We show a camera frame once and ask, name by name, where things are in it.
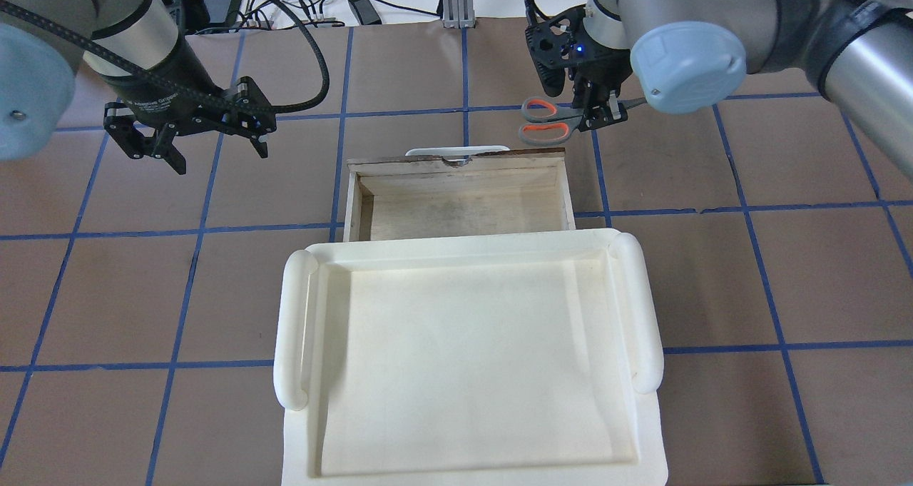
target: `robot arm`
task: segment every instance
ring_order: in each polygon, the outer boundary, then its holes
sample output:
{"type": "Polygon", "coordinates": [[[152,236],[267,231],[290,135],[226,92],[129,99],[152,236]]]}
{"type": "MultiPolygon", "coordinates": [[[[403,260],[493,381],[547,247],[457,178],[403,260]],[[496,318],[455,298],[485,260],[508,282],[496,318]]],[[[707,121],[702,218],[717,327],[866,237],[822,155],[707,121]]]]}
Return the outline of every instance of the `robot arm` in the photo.
{"type": "Polygon", "coordinates": [[[29,156],[48,141],[71,102],[83,57],[120,96],[105,105],[111,138],[127,157],[159,158],[180,174],[186,163],[175,136],[239,134],[265,158],[275,115],[316,106],[329,90],[326,63],[303,25],[322,89],[309,101],[271,106],[249,77],[229,89],[216,86],[161,0],[0,0],[0,8],[0,160],[29,156]],[[98,53],[84,53],[93,45],[98,53]],[[141,134],[135,122],[153,135],[141,134]]]}
{"type": "Polygon", "coordinates": [[[745,74],[800,67],[913,180],[913,0],[589,0],[551,18],[527,7],[542,87],[557,96],[568,69],[581,131],[626,119],[606,103],[632,70],[650,105],[687,113],[745,74]]]}

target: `light blue joint cap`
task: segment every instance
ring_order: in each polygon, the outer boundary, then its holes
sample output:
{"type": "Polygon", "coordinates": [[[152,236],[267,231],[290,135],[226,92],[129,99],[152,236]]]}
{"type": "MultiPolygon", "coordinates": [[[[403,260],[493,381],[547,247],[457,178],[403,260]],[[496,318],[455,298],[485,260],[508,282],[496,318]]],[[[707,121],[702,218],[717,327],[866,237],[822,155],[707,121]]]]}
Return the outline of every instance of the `light blue joint cap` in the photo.
{"type": "Polygon", "coordinates": [[[720,102],[745,78],[745,47],[727,28],[699,21],[653,28],[631,49],[646,101],[664,113],[720,102]]]}
{"type": "Polygon", "coordinates": [[[0,161],[27,158],[48,143],[75,83],[53,47],[0,24],[0,161]]]}

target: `wooden drawer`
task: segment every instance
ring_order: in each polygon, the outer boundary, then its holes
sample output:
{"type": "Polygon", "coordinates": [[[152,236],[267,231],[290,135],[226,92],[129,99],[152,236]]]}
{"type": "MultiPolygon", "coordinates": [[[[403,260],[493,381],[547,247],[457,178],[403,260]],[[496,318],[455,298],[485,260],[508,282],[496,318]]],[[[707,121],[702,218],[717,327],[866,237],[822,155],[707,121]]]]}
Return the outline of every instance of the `wooden drawer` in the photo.
{"type": "Polygon", "coordinates": [[[575,228],[563,148],[348,165],[346,242],[575,228]]]}

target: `scissors handle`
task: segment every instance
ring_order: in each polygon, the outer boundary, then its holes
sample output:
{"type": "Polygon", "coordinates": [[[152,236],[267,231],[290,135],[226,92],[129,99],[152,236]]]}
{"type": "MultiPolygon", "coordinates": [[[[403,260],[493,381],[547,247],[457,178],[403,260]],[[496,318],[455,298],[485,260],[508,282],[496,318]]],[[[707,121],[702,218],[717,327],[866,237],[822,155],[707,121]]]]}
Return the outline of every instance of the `scissors handle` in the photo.
{"type": "Polygon", "coordinates": [[[557,106],[543,98],[534,97],[523,101],[521,114],[528,122],[557,122],[580,116],[583,114],[583,110],[564,108],[564,106],[557,106]]]}
{"type": "Polygon", "coordinates": [[[524,124],[516,132],[519,139],[527,145],[561,145],[571,137],[571,128],[566,122],[550,122],[545,124],[524,124]],[[560,135],[552,138],[532,138],[532,134],[537,131],[551,131],[551,129],[561,129],[560,135]]]}

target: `white handle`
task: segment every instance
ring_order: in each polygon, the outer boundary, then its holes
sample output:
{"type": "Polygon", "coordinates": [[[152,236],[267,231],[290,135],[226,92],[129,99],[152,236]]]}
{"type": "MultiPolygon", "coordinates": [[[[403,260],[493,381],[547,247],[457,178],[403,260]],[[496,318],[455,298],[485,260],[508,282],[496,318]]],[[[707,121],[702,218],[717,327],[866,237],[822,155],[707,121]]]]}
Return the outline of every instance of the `white handle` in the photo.
{"type": "Polygon", "coordinates": [[[313,254],[299,250],[288,256],[282,275],[280,321],[276,331],[276,358],[273,360],[273,387],[276,398],[286,409],[307,407],[307,392],[301,382],[304,367],[305,313],[307,297],[316,287],[317,266],[313,254]]]}
{"type": "Polygon", "coordinates": [[[632,345],[628,347],[633,389],[650,394],[663,381],[664,360],[643,250],[636,238],[621,233],[609,245],[609,255],[616,259],[626,285],[623,294],[627,310],[622,310],[622,323],[633,334],[632,345]]]}
{"type": "Polygon", "coordinates": [[[407,151],[407,156],[475,156],[483,152],[500,152],[510,151],[511,149],[503,145],[476,145],[475,147],[426,147],[413,148],[407,151]]]}

